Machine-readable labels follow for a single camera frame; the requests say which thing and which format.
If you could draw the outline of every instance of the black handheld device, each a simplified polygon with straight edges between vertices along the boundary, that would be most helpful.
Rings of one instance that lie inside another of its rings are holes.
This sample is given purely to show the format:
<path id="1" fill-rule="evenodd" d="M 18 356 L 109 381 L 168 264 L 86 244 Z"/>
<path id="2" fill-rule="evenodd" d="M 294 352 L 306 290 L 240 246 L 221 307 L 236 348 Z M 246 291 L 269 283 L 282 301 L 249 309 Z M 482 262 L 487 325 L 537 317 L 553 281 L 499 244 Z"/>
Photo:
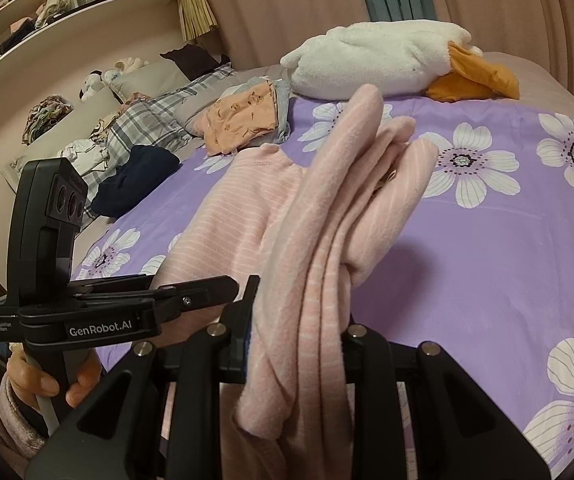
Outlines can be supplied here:
<path id="1" fill-rule="evenodd" d="M 28 162 L 20 176 L 9 233 L 7 295 L 0 298 L 0 341 L 22 342 L 31 364 L 60 385 L 38 398 L 49 434 L 71 407 L 65 394 L 90 349 L 160 334 L 160 324 L 233 301 L 228 276 L 149 290 L 151 276 L 70 282 L 87 185 L 65 158 Z"/>
<path id="2" fill-rule="evenodd" d="M 20 307 L 59 298 L 71 275 L 74 240 L 80 232 L 87 184 L 65 158 L 28 162 L 20 176 L 9 231 L 7 295 L 0 298 L 0 341 L 22 342 Z M 26 354 L 60 384 L 60 393 L 38 399 L 46 420 L 64 416 L 68 385 L 88 351 L 46 354 L 25 346 Z M 48 421 L 48 427 L 54 421 Z"/>

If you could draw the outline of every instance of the white flower print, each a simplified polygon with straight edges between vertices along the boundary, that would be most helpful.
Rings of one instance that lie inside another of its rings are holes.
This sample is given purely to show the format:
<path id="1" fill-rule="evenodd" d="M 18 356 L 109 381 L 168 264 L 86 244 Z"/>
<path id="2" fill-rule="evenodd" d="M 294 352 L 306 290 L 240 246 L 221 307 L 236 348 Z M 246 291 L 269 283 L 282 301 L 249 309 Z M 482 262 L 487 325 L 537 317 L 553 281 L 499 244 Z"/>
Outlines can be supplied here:
<path id="1" fill-rule="evenodd" d="M 116 229 L 107 241 L 100 247 L 96 246 L 83 260 L 82 268 L 78 274 L 78 280 L 91 278 L 108 278 L 115 274 L 120 268 L 129 261 L 128 253 L 120 251 L 133 247 L 140 238 L 140 231 L 129 229 L 118 238 L 120 229 Z"/>
<path id="2" fill-rule="evenodd" d="M 516 156 L 505 150 L 484 151 L 492 142 L 487 127 L 473 128 L 469 123 L 459 124 L 454 130 L 453 145 L 433 132 L 424 133 L 420 138 L 431 140 L 439 150 L 437 170 L 432 174 L 423 198 L 438 196 L 455 182 L 456 202 L 467 209 L 483 202 L 487 186 L 506 195 L 520 192 L 521 186 L 516 179 L 505 174 L 518 169 Z"/>
<path id="3" fill-rule="evenodd" d="M 169 242 L 169 245 L 167 246 L 167 253 L 171 252 L 171 249 L 174 248 L 176 242 L 180 239 L 180 236 L 182 236 L 182 233 L 174 236 L 173 240 Z M 163 264 L 166 257 L 167 257 L 166 254 L 158 254 L 157 256 L 152 256 L 150 259 L 148 259 L 147 263 L 142 266 L 140 274 L 148 274 L 150 276 L 155 276 L 155 274 L 158 272 L 158 269 L 160 269 L 160 266 Z"/>
<path id="4" fill-rule="evenodd" d="M 345 106 L 347 106 L 346 102 L 340 102 L 326 103 L 314 108 L 312 114 L 315 119 L 318 119 L 318 123 L 315 123 L 298 138 L 300 142 L 308 142 L 308 144 L 302 149 L 303 152 L 315 152 L 325 143 L 327 136 L 336 124 L 336 121 L 345 109 Z M 391 105 L 384 105 L 382 107 L 381 124 L 384 123 L 384 121 L 391 119 L 391 109 Z"/>
<path id="5" fill-rule="evenodd" d="M 538 119 L 553 139 L 541 140 L 536 153 L 546 166 L 560 168 L 566 165 L 565 180 L 574 187 L 574 120 L 563 114 L 538 114 Z"/>
<path id="6" fill-rule="evenodd" d="M 574 458 L 574 338 L 561 341 L 550 352 L 547 375 L 569 399 L 550 402 L 534 415 L 523 433 L 556 478 Z"/>
<path id="7" fill-rule="evenodd" d="M 148 259 L 147 263 L 142 266 L 140 274 L 155 276 L 166 257 L 166 254 L 158 254 L 157 256 L 152 256 L 150 259 Z"/>
<path id="8" fill-rule="evenodd" d="M 233 154 L 205 156 L 205 161 L 197 168 L 193 168 L 193 171 L 200 171 L 205 168 L 209 168 L 206 171 L 207 174 L 215 173 L 218 170 L 222 170 L 222 168 L 227 168 L 227 166 L 231 164 L 232 160 L 234 160 Z"/>

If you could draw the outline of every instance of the camera lens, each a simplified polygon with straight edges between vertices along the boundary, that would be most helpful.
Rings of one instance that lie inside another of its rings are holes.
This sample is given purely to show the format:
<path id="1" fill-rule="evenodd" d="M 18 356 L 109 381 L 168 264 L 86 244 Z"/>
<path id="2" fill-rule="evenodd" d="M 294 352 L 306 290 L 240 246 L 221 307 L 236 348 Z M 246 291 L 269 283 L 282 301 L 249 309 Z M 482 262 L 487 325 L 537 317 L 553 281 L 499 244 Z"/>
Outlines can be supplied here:
<path id="1" fill-rule="evenodd" d="M 56 209 L 58 212 L 62 212 L 62 208 L 65 206 L 65 187 L 61 187 L 58 192 L 58 197 L 56 199 Z"/>
<path id="2" fill-rule="evenodd" d="M 73 215 L 76 213 L 76 194 L 72 193 L 69 195 L 69 204 L 67 206 L 67 216 L 71 220 Z"/>

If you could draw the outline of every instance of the black cloth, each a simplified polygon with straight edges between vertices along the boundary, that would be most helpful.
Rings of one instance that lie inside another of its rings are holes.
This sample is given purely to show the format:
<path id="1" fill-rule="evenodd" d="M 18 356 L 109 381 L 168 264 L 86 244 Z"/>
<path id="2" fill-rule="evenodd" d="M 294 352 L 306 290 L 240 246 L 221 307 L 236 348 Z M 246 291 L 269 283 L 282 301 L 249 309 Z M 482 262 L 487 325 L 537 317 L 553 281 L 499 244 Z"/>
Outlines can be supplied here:
<path id="1" fill-rule="evenodd" d="M 138 144 L 131 149 L 129 160 L 118 166 L 116 174 L 99 184 L 91 209 L 100 216 L 120 218 L 179 167 L 178 157 L 166 149 Z"/>
<path id="2" fill-rule="evenodd" d="M 30 35 L 35 28 L 34 20 L 26 20 L 11 36 L 0 45 L 0 56 L 9 52 L 14 46 Z"/>
<path id="3" fill-rule="evenodd" d="M 180 50 L 172 50 L 160 54 L 160 57 L 170 59 L 176 63 L 176 66 L 187 76 L 189 81 L 213 72 L 224 63 L 224 61 L 219 63 L 205 49 L 192 44 L 186 44 Z"/>

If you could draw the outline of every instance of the orange patterned cloth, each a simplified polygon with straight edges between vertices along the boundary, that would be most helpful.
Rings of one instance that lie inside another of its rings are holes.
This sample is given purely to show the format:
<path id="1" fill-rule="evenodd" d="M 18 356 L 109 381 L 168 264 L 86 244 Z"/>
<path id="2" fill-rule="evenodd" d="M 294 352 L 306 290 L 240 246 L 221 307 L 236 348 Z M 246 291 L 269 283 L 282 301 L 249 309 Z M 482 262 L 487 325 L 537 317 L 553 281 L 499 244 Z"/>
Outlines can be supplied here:
<path id="1" fill-rule="evenodd" d="M 276 129 L 276 90 L 272 81 L 263 81 L 249 90 L 218 99 L 194 127 L 205 137 L 207 154 L 231 153 Z"/>

